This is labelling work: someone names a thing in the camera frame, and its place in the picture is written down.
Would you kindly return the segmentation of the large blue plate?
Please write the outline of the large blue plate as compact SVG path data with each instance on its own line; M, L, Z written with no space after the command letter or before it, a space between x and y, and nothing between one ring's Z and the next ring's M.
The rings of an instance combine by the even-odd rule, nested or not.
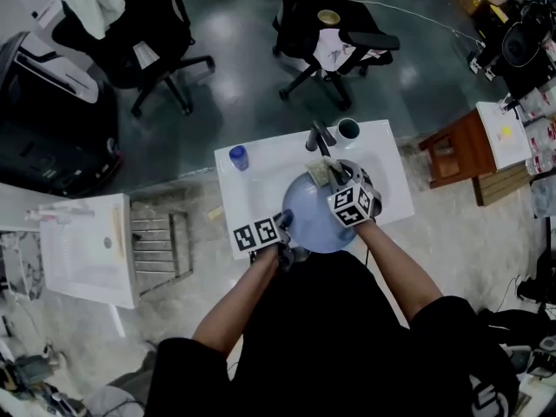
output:
M308 173L298 176L284 195L282 208L291 209L291 239L306 250L330 254L344 249L355 238L354 226L344 228L328 205L330 186L318 187Z

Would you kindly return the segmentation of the person's right forearm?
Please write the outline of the person's right forearm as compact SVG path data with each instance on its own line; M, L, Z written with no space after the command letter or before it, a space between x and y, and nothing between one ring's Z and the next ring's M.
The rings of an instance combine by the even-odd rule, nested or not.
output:
M355 228L408 323L443 296L429 274L373 221Z

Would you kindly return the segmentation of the yellow-green sponge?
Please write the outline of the yellow-green sponge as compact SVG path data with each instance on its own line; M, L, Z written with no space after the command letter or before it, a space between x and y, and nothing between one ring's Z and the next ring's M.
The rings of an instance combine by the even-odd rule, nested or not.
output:
M306 169L314 184L318 187L335 182L341 175L342 166L339 161L329 156L323 156L306 164Z

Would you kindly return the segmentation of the black faucet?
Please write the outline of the black faucet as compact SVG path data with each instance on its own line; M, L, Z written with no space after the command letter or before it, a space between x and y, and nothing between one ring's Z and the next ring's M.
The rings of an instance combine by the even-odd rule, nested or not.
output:
M336 144L336 140L328 128L318 121L313 121L305 149L309 152L319 150L322 156L330 157L329 148Z

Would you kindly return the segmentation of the person's black clothing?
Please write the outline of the person's black clothing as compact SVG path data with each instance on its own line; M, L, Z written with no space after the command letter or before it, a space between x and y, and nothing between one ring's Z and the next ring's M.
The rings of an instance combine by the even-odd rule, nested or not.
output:
M145 417L509 417L512 362L469 303L444 296L400 324L371 272L311 255L265 290L240 360L162 341Z

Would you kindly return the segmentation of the black mesh office chair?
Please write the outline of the black mesh office chair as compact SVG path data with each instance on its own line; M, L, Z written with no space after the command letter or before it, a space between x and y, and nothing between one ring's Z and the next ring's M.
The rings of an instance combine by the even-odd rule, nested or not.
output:
M96 39L83 27L67 3L64 17L53 29L53 39L62 46L82 52L105 73L118 89L139 90L131 114L141 115L141 106L155 86L168 85L182 111L189 114L189 97L182 97L170 76L188 66L205 62L215 69L212 56L186 58L195 43L182 0L124 0L123 14L108 28L105 38Z
M341 21L332 28L323 26L317 17L320 10L335 11ZM390 64L392 53L400 48L399 38L381 31L366 5L353 0L281 0L273 27L277 31L273 54L300 59L307 65L293 82L279 90L283 101L311 76L323 74L339 94L336 106L347 110L352 101L341 78L354 68L365 76L371 66ZM314 58L319 33L324 29L338 29L340 39L355 47L352 56L337 71L323 70Z

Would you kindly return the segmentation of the steel rack stand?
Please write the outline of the steel rack stand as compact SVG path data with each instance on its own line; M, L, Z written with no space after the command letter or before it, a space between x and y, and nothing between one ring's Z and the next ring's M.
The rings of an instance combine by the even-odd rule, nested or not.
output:
M188 215L180 210L131 204L130 226L139 295L193 274Z

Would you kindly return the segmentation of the person's left forearm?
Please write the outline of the person's left forearm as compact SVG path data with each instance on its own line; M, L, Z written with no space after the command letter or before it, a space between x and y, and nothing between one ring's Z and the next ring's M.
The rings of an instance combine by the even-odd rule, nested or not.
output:
M276 244L259 251L240 280L203 318L192 340L227 358L278 267Z

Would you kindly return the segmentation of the brown wooden cabinet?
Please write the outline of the brown wooden cabinet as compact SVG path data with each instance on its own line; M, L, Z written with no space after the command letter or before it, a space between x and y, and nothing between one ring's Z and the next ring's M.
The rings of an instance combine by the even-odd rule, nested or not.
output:
M419 143L431 160L431 189L493 173L496 165L479 112L462 118Z

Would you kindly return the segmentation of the wooden pallet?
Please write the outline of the wooden pallet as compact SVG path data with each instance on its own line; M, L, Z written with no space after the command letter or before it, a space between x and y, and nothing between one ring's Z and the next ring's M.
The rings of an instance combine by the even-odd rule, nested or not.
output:
M524 163L475 176L472 183L476 202L480 207L489 206L528 185L532 179Z

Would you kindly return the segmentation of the white printed papers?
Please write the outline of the white printed papers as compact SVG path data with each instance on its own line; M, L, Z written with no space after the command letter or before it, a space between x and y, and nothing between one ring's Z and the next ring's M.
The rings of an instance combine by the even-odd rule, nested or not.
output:
M314 58L325 71L337 71L355 51L355 47L340 39L338 29L324 29L314 50Z

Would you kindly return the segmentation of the white sink with metal rack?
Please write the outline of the white sink with metal rack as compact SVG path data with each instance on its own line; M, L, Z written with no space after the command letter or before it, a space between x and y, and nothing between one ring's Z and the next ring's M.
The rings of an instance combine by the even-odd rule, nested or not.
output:
M87 207L94 217L71 223L39 222L46 287L57 293L134 309L139 304L125 194L51 203Z

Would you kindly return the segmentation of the pale teal cup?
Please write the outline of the pale teal cup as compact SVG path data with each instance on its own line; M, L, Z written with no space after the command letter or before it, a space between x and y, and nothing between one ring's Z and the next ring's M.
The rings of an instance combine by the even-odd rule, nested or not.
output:
M360 126L352 118L342 118L336 125L335 138L337 142L352 142L360 135Z

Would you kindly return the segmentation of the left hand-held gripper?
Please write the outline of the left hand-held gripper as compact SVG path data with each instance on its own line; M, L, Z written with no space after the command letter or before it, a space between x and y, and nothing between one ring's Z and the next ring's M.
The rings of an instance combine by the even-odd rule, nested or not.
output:
M279 267L287 272L294 264L295 255L289 246L288 228L294 220L291 209L286 209L275 217L260 219L243 225L233 231L233 250L247 255L250 261L256 254L269 246L277 246Z

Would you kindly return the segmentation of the white ceramic sink basin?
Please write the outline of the white ceramic sink basin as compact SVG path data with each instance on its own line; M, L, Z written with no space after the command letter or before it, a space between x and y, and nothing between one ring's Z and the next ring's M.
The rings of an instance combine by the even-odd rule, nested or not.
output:
M414 203L399 150L387 120L360 123L360 135L351 143L335 145L331 154L337 159L362 166L375 189L381 193L379 225L414 215ZM307 173L306 164L317 154L305 149L307 131L247 142L249 166L236 169L227 148L215 151L215 161L232 255L246 259L233 250L233 231L248 223L271 217L282 210L290 184Z

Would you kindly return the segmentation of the black and white appliance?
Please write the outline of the black and white appliance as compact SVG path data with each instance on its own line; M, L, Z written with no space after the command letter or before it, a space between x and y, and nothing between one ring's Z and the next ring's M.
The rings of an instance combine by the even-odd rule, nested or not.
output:
M0 45L0 182L76 197L121 164L113 87L29 31Z

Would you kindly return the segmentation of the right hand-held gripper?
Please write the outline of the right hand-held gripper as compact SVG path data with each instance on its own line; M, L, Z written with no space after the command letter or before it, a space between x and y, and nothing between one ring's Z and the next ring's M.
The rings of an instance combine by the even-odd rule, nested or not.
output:
M355 162L339 160L328 165L328 178L332 190L328 205L344 228L376 221L382 211L381 193L364 169Z

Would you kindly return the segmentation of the blue bottle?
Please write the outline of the blue bottle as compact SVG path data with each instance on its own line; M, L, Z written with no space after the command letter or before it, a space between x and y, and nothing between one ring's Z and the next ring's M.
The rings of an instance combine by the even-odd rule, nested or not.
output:
M248 152L243 145L236 145L228 152L229 159L236 169L244 171L249 166Z

